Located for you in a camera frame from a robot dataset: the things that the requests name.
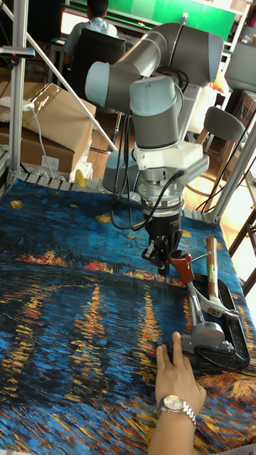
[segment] wristwatch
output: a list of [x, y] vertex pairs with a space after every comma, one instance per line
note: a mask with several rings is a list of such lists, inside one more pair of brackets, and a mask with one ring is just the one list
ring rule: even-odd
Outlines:
[[167, 397], [162, 398], [159, 404], [159, 414], [161, 411], [165, 412], [185, 412], [188, 417], [193, 422], [193, 425], [196, 429], [196, 416], [193, 413], [192, 409], [188, 406], [186, 401], [182, 400], [177, 395], [167, 395]]

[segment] watch strap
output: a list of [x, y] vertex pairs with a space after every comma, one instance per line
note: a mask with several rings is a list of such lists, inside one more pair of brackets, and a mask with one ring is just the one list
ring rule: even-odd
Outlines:
[[[169, 412], [170, 414], [176, 413], [176, 411], [172, 411], [171, 409], [164, 405], [164, 400], [160, 401], [159, 415], [161, 411]], [[190, 408], [190, 406], [188, 406], [188, 403], [186, 403], [186, 401], [184, 401], [184, 408], [181, 411], [179, 411], [178, 414], [180, 414], [181, 412], [184, 412], [184, 414], [186, 414], [192, 420], [194, 429], [196, 430], [196, 416], [193, 410]]]

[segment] tool tray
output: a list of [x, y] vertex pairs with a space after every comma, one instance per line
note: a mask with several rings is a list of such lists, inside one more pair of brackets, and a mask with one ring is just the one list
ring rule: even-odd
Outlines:
[[[208, 278], [206, 275], [195, 274], [193, 284], [202, 295], [206, 298], [208, 297]], [[218, 290], [219, 298], [223, 305], [225, 305], [227, 309], [236, 309], [229, 288], [220, 280], [218, 280]], [[200, 359], [204, 359], [223, 370], [236, 371], [247, 367], [250, 362], [250, 354], [240, 320], [233, 321], [226, 316], [216, 318], [210, 314], [204, 314], [208, 321], [216, 322], [221, 325], [225, 334], [225, 339], [232, 343], [235, 348], [235, 353], [221, 353], [220, 351], [198, 346], [195, 349], [197, 360], [200, 361]]]

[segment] chair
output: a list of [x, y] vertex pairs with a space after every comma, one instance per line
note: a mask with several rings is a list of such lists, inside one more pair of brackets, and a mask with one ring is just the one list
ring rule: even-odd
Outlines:
[[214, 180], [205, 175], [201, 176], [214, 182], [213, 189], [210, 192], [210, 194], [203, 193], [202, 191], [196, 190], [190, 185], [186, 185], [186, 187], [189, 190], [193, 191], [194, 193], [200, 194], [201, 196], [207, 196], [208, 198], [210, 198], [203, 209], [204, 211], [209, 210], [213, 202], [213, 196], [216, 194], [218, 186], [220, 185], [221, 179], [223, 177], [225, 166], [233, 152], [235, 144], [239, 142], [244, 131], [245, 127], [243, 126], [243, 124], [236, 117], [234, 117], [231, 114], [228, 114], [226, 111], [218, 109], [217, 107], [210, 107], [206, 112], [206, 118], [203, 123], [203, 129], [199, 134], [196, 143], [202, 144], [205, 141], [208, 133], [213, 134], [214, 136], [217, 136], [220, 139], [224, 139], [227, 142], [225, 145], [223, 160], [220, 165], [220, 169], [218, 171], [216, 179]]
[[[125, 41], [96, 31], [82, 30], [72, 62], [69, 83], [79, 98], [88, 101], [85, 96], [87, 73], [94, 62], [113, 65], [125, 54]], [[96, 105], [100, 112], [113, 114], [117, 111]], [[122, 113], [117, 113], [112, 142], [115, 143]]]

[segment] green screen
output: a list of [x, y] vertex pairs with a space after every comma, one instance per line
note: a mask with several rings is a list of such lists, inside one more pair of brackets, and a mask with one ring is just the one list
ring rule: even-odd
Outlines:
[[231, 11], [213, 8], [191, 0], [110, 0], [108, 16], [111, 13], [124, 15], [149, 23], [181, 21], [183, 13], [188, 14], [186, 25], [219, 35], [225, 41], [228, 37], [235, 14]]

